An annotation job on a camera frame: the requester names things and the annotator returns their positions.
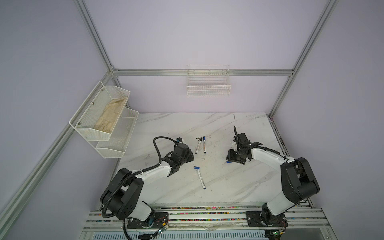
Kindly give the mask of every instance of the white marble table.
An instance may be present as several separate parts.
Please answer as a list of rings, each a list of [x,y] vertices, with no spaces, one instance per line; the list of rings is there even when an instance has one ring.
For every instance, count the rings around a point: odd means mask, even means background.
[[[193,152],[197,137],[206,138],[207,153],[200,147],[195,160],[180,167],[170,177],[144,185],[141,200],[162,206],[252,205],[267,202],[281,185],[280,175],[264,163],[252,160],[245,165],[226,163],[233,141],[233,126],[251,142],[261,142],[281,152],[265,113],[145,113],[139,114],[125,156],[118,169],[143,169],[158,162],[153,138],[181,137]],[[162,157],[173,150],[173,143],[158,139]],[[203,189],[194,166],[207,189]]]

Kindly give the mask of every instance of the black mounting plate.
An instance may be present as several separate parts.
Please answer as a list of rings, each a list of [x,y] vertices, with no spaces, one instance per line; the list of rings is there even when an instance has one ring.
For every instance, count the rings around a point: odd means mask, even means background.
[[[247,222],[248,227],[265,227],[265,225],[262,224],[262,217],[260,216],[261,211],[249,211],[245,212],[245,215],[247,216]],[[287,220],[283,219],[283,216],[280,216],[277,218],[277,223],[273,224],[271,227],[281,227],[281,222],[284,222],[287,226]]]
[[[142,221],[135,219],[135,218],[131,218],[131,219],[126,220],[126,222],[128,223],[128,225],[127,225],[128,229],[143,228],[141,225]],[[156,212],[155,213],[155,221],[153,222],[152,226],[149,227],[149,229],[150,228],[159,229],[163,226],[163,222],[168,222],[168,213],[167,212]]]

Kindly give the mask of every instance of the whiteboard marker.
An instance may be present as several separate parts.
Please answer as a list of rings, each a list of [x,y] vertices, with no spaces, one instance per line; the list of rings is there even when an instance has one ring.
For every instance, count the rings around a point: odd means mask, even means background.
[[[197,151],[199,150],[199,147],[200,147],[200,145],[201,145],[201,141],[202,141],[202,140],[203,140],[203,138],[201,137],[201,138],[199,139],[199,143],[197,144],[195,154],[197,154]]]
[[[203,141],[204,141],[204,153],[207,153],[207,149],[205,148],[205,137],[203,137]]]
[[[203,186],[203,189],[205,189],[205,184],[204,184],[204,181],[203,181],[203,177],[201,176],[201,173],[199,171],[200,167],[194,167],[194,169],[197,169],[197,174],[199,175],[201,186]]]

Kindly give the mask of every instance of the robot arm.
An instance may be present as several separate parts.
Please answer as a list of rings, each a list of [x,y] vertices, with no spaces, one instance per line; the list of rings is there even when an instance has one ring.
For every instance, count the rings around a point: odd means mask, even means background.
[[[176,141],[170,139],[175,142],[174,150],[170,152],[170,156],[161,158],[155,143],[157,138],[170,138],[156,137],[154,139],[154,145],[159,155],[159,163],[132,172],[126,168],[120,169],[100,198],[104,205],[101,213],[104,218],[116,216],[119,220],[124,220],[130,217],[140,220],[143,227],[152,225],[155,210],[146,203],[139,202],[144,183],[150,184],[160,178],[171,176],[179,170],[181,165],[194,160],[192,151],[186,144],[182,143],[181,138]],[[129,187],[126,191],[121,188],[127,186]]]
[[[262,224],[265,226],[274,224],[286,210],[320,191],[311,166],[305,158],[282,156],[278,151],[261,147],[262,144],[259,142],[251,143],[245,133],[237,134],[236,127],[234,131],[234,149],[228,151],[228,161],[245,164],[245,158],[256,159],[281,175],[279,193],[262,206]]]

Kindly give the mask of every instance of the white mesh basket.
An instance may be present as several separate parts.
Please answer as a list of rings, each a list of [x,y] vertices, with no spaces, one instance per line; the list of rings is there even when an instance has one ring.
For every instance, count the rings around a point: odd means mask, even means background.
[[[114,129],[119,121],[113,126],[112,133],[103,132],[100,130],[93,129],[97,120],[102,115],[105,106],[112,101],[112,99],[119,99],[127,97],[124,105],[128,101],[130,91],[116,87],[116,86],[104,86],[99,90],[96,97],[92,100],[92,103],[88,106],[84,114],[80,117],[75,126],[70,124],[74,129],[80,133],[80,135],[87,141],[108,141],[114,132]]]
[[[115,130],[111,134],[109,141],[98,142],[96,150],[104,158],[121,158],[123,157],[129,139],[132,136],[133,128],[136,123],[139,112],[124,108],[119,118]]]
[[[188,96],[229,96],[228,65],[188,65]]]

